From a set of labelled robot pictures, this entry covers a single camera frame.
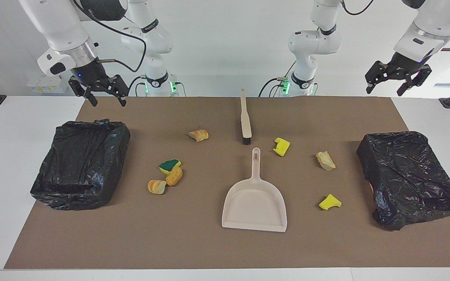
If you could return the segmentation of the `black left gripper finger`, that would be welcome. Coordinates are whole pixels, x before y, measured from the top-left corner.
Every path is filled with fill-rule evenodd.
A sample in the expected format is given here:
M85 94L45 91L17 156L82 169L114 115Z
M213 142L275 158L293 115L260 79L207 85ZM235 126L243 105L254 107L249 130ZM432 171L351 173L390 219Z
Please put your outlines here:
M432 69L429 65L422 66L417 72L405 71L405 74L403 75L405 82L396 91L397 95L400 97L405 93L405 91L413 87L420 87L423 85L431 72Z
M365 74L365 79L367 83L366 93L371 94L377 84L389 80L388 65L376 61Z

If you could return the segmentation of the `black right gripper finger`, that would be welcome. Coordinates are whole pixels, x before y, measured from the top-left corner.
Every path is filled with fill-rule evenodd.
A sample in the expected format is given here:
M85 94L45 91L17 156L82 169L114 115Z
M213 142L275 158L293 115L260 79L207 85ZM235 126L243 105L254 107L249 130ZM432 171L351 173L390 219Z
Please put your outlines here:
M98 105L98 100L92 94L91 86L88 85L86 88L83 88L82 84L73 75L68 80L68 84L76 96L85 98L93 107Z
M107 93L116 97L122 107L126 106L126 97L129 94L129 88L120 75L114 75L108 78Z

